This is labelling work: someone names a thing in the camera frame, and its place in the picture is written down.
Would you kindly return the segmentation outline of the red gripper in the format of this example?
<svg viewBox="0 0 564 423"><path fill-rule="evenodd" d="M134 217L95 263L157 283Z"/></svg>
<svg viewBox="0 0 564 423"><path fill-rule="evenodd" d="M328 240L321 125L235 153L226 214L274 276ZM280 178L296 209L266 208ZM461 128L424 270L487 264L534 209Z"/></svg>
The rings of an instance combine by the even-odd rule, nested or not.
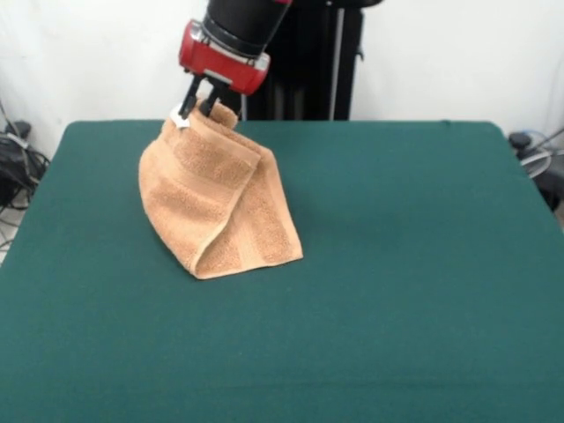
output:
<svg viewBox="0 0 564 423"><path fill-rule="evenodd" d="M238 56L222 48L206 35L202 24L190 20L186 25L179 51L179 64L195 75L204 75L214 81L223 82L236 93L251 95L264 82L271 64L271 58L261 53L257 58ZM187 94L178 111L187 119L197 103L197 91L204 77L193 77ZM200 104L200 113L210 115L224 88L215 85Z"/></svg>

